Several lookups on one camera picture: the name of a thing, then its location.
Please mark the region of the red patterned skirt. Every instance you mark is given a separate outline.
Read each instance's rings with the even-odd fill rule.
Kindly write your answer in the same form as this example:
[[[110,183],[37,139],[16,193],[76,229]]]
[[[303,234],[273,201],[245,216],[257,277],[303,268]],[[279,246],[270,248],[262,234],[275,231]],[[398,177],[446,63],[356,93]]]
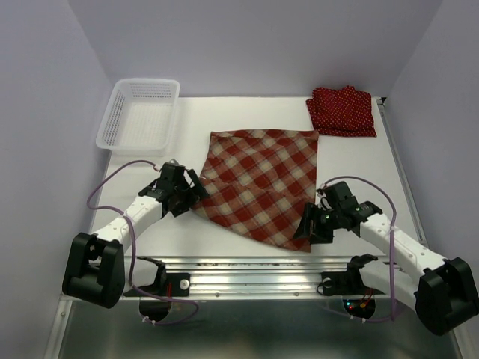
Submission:
[[[317,184],[316,131],[243,129],[211,132],[199,180],[208,198],[193,212],[235,234],[288,251]]]

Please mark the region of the red polka dot skirt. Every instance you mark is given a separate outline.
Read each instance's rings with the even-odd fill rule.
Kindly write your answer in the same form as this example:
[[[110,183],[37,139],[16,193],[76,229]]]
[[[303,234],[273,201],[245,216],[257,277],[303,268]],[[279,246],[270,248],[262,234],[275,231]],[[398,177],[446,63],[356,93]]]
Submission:
[[[316,88],[305,103],[312,125],[321,135],[343,137],[338,131],[341,116],[349,113],[372,114],[372,96],[353,86],[341,89]]]
[[[341,116],[338,120],[338,131],[343,137],[376,137],[374,120],[370,112]]]

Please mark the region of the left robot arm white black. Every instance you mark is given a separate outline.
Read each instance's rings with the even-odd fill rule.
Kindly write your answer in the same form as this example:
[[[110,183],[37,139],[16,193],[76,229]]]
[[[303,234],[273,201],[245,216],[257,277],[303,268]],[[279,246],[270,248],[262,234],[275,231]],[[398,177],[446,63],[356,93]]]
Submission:
[[[111,308],[132,290],[157,298],[168,291],[165,264],[138,257],[139,236],[166,215],[178,217],[208,198],[194,170],[174,160],[154,166],[159,176],[146,185],[117,217],[92,234],[72,240],[62,283],[65,295]]]

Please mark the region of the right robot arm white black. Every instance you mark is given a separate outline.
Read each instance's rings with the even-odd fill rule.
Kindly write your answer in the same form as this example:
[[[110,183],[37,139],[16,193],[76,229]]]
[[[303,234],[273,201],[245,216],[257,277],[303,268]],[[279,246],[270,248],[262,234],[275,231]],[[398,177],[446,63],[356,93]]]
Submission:
[[[390,314],[402,304],[424,327],[441,336],[478,315],[478,291],[469,264],[452,260],[413,239],[376,204],[359,203],[347,185],[348,176],[334,177],[318,189],[318,204],[307,203],[293,235],[312,245],[330,244],[337,230],[354,233],[387,255],[354,256],[344,271],[322,272],[317,291],[324,296],[375,293],[389,295]]]

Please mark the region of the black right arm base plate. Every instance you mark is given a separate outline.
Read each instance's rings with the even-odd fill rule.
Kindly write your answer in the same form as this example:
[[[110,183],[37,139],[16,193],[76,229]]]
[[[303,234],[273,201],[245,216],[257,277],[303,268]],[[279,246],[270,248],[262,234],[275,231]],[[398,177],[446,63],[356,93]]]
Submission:
[[[361,286],[353,274],[347,271],[324,271],[317,292],[324,296],[358,295]]]

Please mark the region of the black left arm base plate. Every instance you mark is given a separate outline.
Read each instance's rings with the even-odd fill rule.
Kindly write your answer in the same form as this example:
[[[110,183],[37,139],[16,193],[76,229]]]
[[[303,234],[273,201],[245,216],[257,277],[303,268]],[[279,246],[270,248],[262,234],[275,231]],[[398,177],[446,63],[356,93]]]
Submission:
[[[168,270],[135,273],[133,284],[141,291],[161,297],[186,298],[190,290],[190,273]]]

